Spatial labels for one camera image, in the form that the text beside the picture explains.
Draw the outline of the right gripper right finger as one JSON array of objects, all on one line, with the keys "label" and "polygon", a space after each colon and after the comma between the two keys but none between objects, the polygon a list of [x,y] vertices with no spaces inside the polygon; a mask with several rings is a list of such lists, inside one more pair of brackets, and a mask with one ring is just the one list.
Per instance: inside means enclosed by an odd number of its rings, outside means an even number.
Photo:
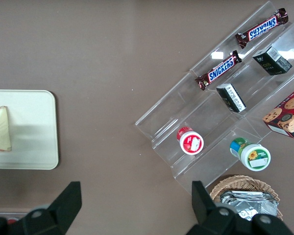
[{"label": "right gripper right finger", "polygon": [[189,235],[292,235],[279,218],[256,214],[251,221],[241,218],[231,209],[217,207],[201,181],[192,182],[192,207],[197,224]]}]

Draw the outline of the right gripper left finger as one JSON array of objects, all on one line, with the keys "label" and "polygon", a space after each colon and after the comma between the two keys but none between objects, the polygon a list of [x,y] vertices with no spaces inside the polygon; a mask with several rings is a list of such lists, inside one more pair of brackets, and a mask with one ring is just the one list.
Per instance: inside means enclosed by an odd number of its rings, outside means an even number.
[{"label": "right gripper left finger", "polygon": [[82,206],[81,183],[70,182],[46,208],[31,211],[14,224],[16,235],[64,235]]}]

